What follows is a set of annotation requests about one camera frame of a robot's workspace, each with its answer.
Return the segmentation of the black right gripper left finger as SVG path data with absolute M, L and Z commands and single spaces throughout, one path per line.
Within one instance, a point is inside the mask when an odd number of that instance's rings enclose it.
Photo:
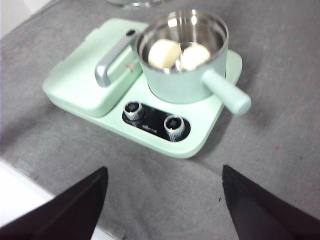
M 0 229 L 2 240 L 89 240 L 100 218 L 108 188 L 100 167 L 52 200 Z

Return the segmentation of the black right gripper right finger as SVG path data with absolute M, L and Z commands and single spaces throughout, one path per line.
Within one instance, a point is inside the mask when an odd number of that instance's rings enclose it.
M 226 206 L 241 240 L 318 240 L 320 221 L 231 166 L 222 168 Z

